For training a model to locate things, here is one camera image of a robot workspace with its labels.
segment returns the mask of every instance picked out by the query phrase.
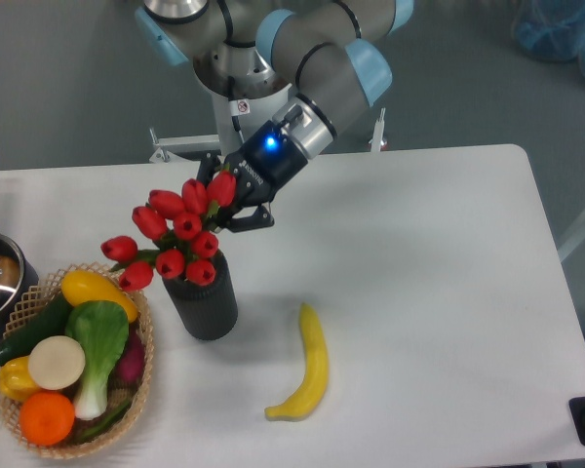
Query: red tulip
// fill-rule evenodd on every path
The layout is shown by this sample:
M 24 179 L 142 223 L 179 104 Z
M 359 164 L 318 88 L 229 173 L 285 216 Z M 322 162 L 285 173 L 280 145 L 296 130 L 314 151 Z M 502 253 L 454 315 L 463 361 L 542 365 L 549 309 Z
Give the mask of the red tulip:
M 146 261 L 130 264 L 119 277 L 119 287 L 126 291 L 142 290 L 152 282 L 154 270 Z
M 191 241 L 191 251 L 200 258 L 210 258 L 218 250 L 218 239 L 209 231 L 200 232 Z
M 137 256 L 137 242 L 128 236 L 119 236 L 108 239 L 101 246 L 101 251 L 111 260 L 126 262 L 131 261 Z
M 162 217 L 174 219 L 184 211 L 182 197 L 169 190 L 152 190 L 149 192 L 149 204 Z
M 197 286 L 207 286 L 215 280 L 215 267 L 208 260 L 200 258 L 186 267 L 186 279 Z
M 176 249 L 164 251 L 156 257 L 156 271 L 168 280 L 182 274 L 185 265 L 184 255 Z
M 196 214 L 184 212 L 174 219 L 174 232 L 182 241 L 190 241 L 201 230 L 202 220 Z
M 206 187 L 194 178 L 190 178 L 182 185 L 182 200 L 186 210 L 195 215 L 203 215 L 208 210 Z
M 167 222 L 151 208 L 136 207 L 133 210 L 133 221 L 143 236 L 158 241 L 167 232 Z
M 229 171 L 221 171 L 206 188 L 208 199 L 216 200 L 222 208 L 229 207 L 236 194 L 236 177 Z

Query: blue light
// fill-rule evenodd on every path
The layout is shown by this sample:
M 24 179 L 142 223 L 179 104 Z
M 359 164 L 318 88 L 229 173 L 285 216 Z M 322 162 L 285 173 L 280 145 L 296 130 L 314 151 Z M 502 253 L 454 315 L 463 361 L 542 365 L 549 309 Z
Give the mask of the blue light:
M 264 147 L 267 151 L 274 151 L 278 148 L 279 145 L 279 141 L 273 136 L 268 136 L 264 141 Z

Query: bok choy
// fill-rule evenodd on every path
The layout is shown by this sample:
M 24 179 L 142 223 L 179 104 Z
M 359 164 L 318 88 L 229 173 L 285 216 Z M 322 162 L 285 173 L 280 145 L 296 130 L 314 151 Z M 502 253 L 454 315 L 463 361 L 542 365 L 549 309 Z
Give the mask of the bok choy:
M 108 376 L 128 339 L 126 312 L 116 302 L 85 302 L 71 312 L 65 334 L 85 351 L 85 369 L 73 401 L 76 417 L 95 419 L 106 411 Z

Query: woven basket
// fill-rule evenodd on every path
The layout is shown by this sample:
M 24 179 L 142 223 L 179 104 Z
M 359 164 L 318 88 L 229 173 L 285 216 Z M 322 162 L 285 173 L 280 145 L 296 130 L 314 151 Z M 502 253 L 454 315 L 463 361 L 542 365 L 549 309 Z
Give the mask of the woven basket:
M 16 305 L 15 311 L 11 314 L 9 324 L 7 325 L 4 336 L 7 337 L 15 330 L 23 327 L 32 317 L 38 314 L 43 307 L 50 302 L 60 291 L 60 282 L 68 271 L 72 270 L 89 270 L 95 271 L 117 285 L 117 275 L 110 273 L 108 267 L 98 263 L 70 265 L 67 269 L 59 270 L 57 273 L 48 275 L 39 286 L 31 287 L 25 292 L 21 301 Z M 89 455 L 104 447 L 109 446 L 121 438 L 132 427 L 137 420 L 147 394 L 149 392 L 149 382 L 152 373 L 152 358 L 154 355 L 154 336 L 149 313 L 147 299 L 141 291 L 131 292 L 128 296 L 135 302 L 139 311 L 137 321 L 137 334 L 145 347 L 145 369 L 143 376 L 137 384 L 129 385 L 111 374 L 108 380 L 108 408 L 107 411 L 116 408 L 130 395 L 133 395 L 132 405 L 124 414 L 121 420 L 112 425 L 106 432 L 100 434 L 91 441 L 75 445 L 69 442 L 67 437 L 61 442 L 51 447 L 39 447 L 30 443 L 21 433 L 19 418 L 21 403 L 11 400 L 3 395 L 0 396 L 0 410 L 4 417 L 5 426 L 15 436 L 21 446 L 38 454 L 44 458 L 67 459 L 79 456 Z M 104 414 L 93 421 L 81 421 L 76 419 L 73 432 L 82 428 L 95 425 L 99 419 L 104 418 Z

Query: banana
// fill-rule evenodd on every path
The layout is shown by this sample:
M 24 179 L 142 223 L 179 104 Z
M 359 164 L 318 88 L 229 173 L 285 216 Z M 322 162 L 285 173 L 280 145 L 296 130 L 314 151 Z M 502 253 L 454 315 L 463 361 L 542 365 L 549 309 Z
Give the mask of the banana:
M 296 421 L 319 404 L 330 379 L 328 348 L 316 311 L 306 303 L 299 310 L 299 328 L 305 350 L 305 375 L 301 385 L 282 404 L 264 410 L 269 420 Z

